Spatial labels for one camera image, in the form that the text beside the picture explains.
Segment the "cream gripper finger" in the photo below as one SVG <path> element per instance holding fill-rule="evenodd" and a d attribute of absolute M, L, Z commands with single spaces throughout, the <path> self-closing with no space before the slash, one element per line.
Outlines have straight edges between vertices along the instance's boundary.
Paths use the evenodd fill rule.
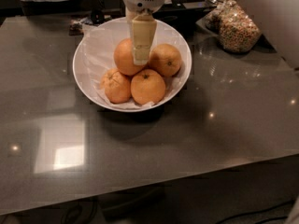
<path fill-rule="evenodd" d="M 138 15 L 131 23 L 133 58 L 136 65 L 146 64 L 156 33 L 157 21 L 151 15 Z"/>

